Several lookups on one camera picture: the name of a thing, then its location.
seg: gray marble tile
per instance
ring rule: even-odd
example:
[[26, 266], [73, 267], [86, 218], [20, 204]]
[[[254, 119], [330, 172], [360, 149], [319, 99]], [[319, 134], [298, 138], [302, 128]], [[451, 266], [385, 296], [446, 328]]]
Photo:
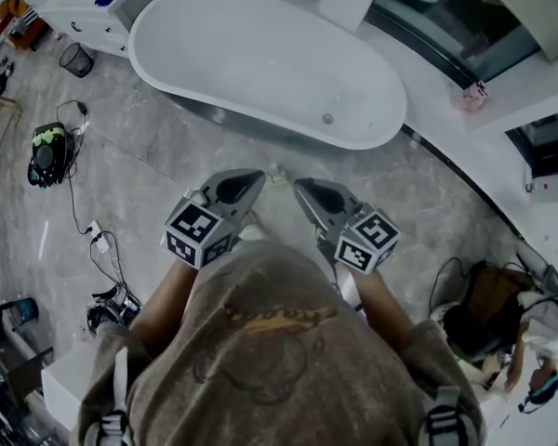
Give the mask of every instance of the gray marble tile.
[[[91, 293], [112, 286], [76, 232], [70, 188], [42, 190], [26, 180], [33, 129], [52, 122], [56, 106], [70, 98], [89, 108], [73, 179], [77, 217], [82, 228], [97, 219], [116, 234], [128, 285], [143, 301], [173, 262], [159, 242], [186, 187], [198, 188], [214, 172], [239, 166], [280, 165], [292, 177], [335, 180], [384, 210], [403, 235], [382, 271], [415, 320], [427, 315], [434, 278], [449, 257], [502, 263], [512, 254], [513, 237], [502, 221], [437, 158], [413, 150], [403, 134], [371, 151], [345, 151], [216, 125], [143, 83], [127, 60], [99, 54], [91, 74], [75, 78], [58, 67], [67, 45], [49, 39], [36, 53], [14, 54], [17, 69], [7, 96], [24, 114], [0, 150], [0, 301], [33, 296], [41, 309], [38, 327], [47, 333], [42, 342], [54, 345], [57, 355], [86, 336]], [[63, 108], [61, 119], [69, 128], [82, 122], [74, 106]], [[268, 185], [255, 208], [271, 235], [318, 257], [312, 229], [288, 186]], [[113, 274], [108, 256], [98, 262]], [[447, 269], [441, 284], [459, 285], [454, 272]], [[435, 298], [450, 293], [439, 286]]]

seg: electrical wire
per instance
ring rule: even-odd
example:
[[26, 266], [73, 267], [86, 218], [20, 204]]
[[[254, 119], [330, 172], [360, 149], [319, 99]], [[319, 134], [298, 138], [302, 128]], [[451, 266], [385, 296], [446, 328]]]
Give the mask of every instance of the electrical wire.
[[[121, 259], [120, 259], [120, 252], [118, 250], [118, 241], [115, 237], [115, 235], [108, 230], [104, 230], [101, 232], [102, 236], [106, 236], [109, 235], [113, 238], [113, 246], [115, 248], [115, 258], [118, 259], [119, 263], [122, 263]], [[95, 258], [93, 257], [93, 244], [95, 244], [97, 242], [98, 238], [94, 238], [91, 241], [91, 244], [89, 245], [89, 257], [91, 258], [91, 261], [93, 262], [93, 264], [95, 265], [95, 267], [101, 272], [101, 274], [103, 274], [104, 276], [106, 276], [110, 281], [113, 282], [114, 284], [114, 288], [116, 288], [118, 290], [118, 292], [120, 290], [122, 290], [124, 292], [124, 299], [122, 299], [122, 302], [120, 302], [120, 305], [124, 305], [124, 303], [126, 302], [126, 300], [128, 299], [128, 285], [126, 284], [126, 279], [124, 278], [124, 268], [123, 265], [120, 264], [120, 269], [116, 269], [115, 265], [113, 264], [113, 259], [114, 257], [112, 257], [112, 254], [110, 253], [110, 259], [111, 259], [111, 264], [112, 264], [112, 269], [115, 273], [115, 276], [118, 278], [117, 280], [115, 278], [113, 278], [112, 276], [110, 276], [107, 272], [105, 272], [105, 270], [103, 270], [101, 268], [101, 266], [99, 265], [99, 263], [95, 260]]]
[[432, 291], [430, 292], [430, 301], [428, 302], [428, 308], [430, 309], [430, 312], [428, 313], [429, 315], [430, 313], [432, 313], [433, 310], [432, 300], [434, 297], [434, 292], [436, 291], [436, 286], [438, 285], [438, 279], [440, 278], [440, 275], [443, 273], [445, 268], [453, 261], [456, 261], [458, 263], [458, 269], [461, 272], [461, 277], [463, 279], [467, 279], [469, 277], [469, 273], [466, 274], [465, 271], [463, 270], [463, 261], [461, 261], [460, 258], [453, 256], [450, 259], [448, 259], [448, 261], [446, 261], [440, 267], [440, 269], [438, 269], [438, 274], [436, 274], [436, 279], [434, 280], [434, 285], [432, 286]]
[[335, 282], [332, 282], [331, 284], [333, 285], [333, 287], [335, 288], [335, 290], [339, 293], [339, 296], [341, 297], [341, 299], [344, 299], [345, 297], [343, 297], [343, 292], [341, 291], [341, 288], [339, 286], [339, 279], [337, 278], [337, 268], [335, 264], [331, 265], [331, 268], [333, 269], [333, 276], [335, 276]]
[[502, 267], [502, 269], [506, 269], [508, 266], [515, 266], [516, 268], [520, 269], [521, 272], [524, 272], [524, 273], [527, 273], [527, 274], [528, 274], [527, 269], [525, 269], [525, 266], [518, 265], [517, 263], [515, 263], [515, 262], [513, 262], [513, 261], [509, 261], [508, 263], [506, 263], [506, 264]]
[[[62, 121], [60, 119], [60, 108], [63, 107], [63, 106], [66, 106], [68, 104], [71, 104], [71, 103], [75, 103], [76, 107], [78, 108], [78, 110], [83, 115], [83, 125], [81, 127], [75, 128], [71, 132], [66, 131], [67, 137], [71, 137], [71, 138], [74, 138], [74, 139], [73, 139], [73, 155], [71, 157], [71, 160], [68, 162], [68, 167], [66, 169], [66, 174], [64, 175], [64, 178], [68, 178], [68, 184], [69, 184], [69, 187], [70, 187], [70, 190], [71, 190], [71, 202], [72, 202], [72, 207], [73, 207], [74, 225], [76, 226], [76, 230], [78, 231], [79, 234], [86, 235], [90, 232], [90, 228], [87, 228], [86, 230], [81, 230], [80, 227], [79, 227], [78, 218], [76, 217], [76, 209], [75, 209], [75, 205], [74, 205], [74, 190], [73, 190], [73, 182], [72, 182], [73, 177], [76, 175], [76, 173], [78, 171], [78, 164], [76, 162], [76, 159], [77, 159], [80, 151], [85, 146], [85, 131], [86, 131], [86, 107], [85, 107], [85, 104], [83, 104], [82, 102], [80, 102], [77, 99], [70, 99], [66, 102], [62, 102], [56, 108], [56, 120], [60, 124], [62, 124]], [[97, 242], [97, 239], [98, 239], [97, 237], [93, 238], [93, 240], [91, 240], [91, 243], [89, 245], [89, 258], [91, 259], [91, 261], [93, 262], [95, 267], [100, 271], [100, 273], [103, 274], [105, 277], [107, 277], [110, 281], [112, 281], [114, 283], [114, 288], [116, 289], [116, 295], [114, 297], [117, 296], [117, 294], [120, 292], [120, 290], [122, 290], [124, 292], [124, 299], [120, 303], [121, 305], [124, 305], [124, 303], [128, 299], [129, 292], [128, 292], [128, 285], [126, 284], [126, 280], [124, 278], [124, 263], [122, 262], [122, 259], [120, 258], [120, 252], [119, 252], [119, 249], [118, 249], [118, 241], [117, 241], [115, 235], [111, 231], [108, 231], [108, 230], [102, 231], [100, 233], [100, 235], [101, 236], [110, 236], [113, 239], [113, 245], [115, 247], [115, 256], [112, 256], [112, 253], [110, 253], [110, 261], [111, 261], [111, 264], [112, 264], [113, 272], [114, 272], [115, 277], [117, 279], [115, 279], [113, 276], [108, 274], [104, 269], [102, 269], [101, 266], [99, 265], [99, 263], [93, 257], [93, 244], [95, 244]], [[113, 263], [114, 259], [117, 259], [118, 268]]]
[[67, 106], [68, 104], [71, 104], [71, 103], [73, 103], [73, 102], [76, 103], [76, 106], [77, 106], [77, 107], [82, 107], [82, 106], [84, 106], [84, 104], [83, 104], [81, 101], [76, 100], [76, 99], [70, 99], [70, 100], [67, 100], [66, 102], [62, 102], [59, 106], [56, 107], [56, 120], [57, 120], [60, 124], [62, 124], [62, 121], [60, 120], [60, 115], [59, 115], [59, 110], [60, 110], [60, 108], [61, 108], [62, 106]]

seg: white freestanding bathtub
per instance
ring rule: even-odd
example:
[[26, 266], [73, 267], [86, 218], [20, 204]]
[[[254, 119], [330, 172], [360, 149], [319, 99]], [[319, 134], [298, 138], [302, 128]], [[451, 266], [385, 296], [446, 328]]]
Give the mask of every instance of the white freestanding bathtub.
[[403, 85], [375, 50], [282, 0], [153, 0], [130, 32], [149, 85], [345, 149], [403, 125]]

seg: power strip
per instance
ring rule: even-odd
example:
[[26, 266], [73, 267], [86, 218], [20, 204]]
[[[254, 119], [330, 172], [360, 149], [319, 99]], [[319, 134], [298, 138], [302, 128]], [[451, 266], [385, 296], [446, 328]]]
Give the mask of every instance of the power strip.
[[97, 220], [94, 219], [89, 225], [88, 235], [91, 237], [91, 242], [97, 245], [102, 255], [112, 248], [112, 245], [103, 234], [103, 230]]

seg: wastebasket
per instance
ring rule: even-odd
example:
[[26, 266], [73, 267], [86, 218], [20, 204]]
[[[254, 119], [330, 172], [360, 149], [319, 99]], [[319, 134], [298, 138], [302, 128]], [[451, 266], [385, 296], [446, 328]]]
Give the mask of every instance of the wastebasket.
[[93, 59], [78, 43], [73, 43], [62, 53], [60, 67], [71, 72], [76, 77], [84, 78], [93, 68]]

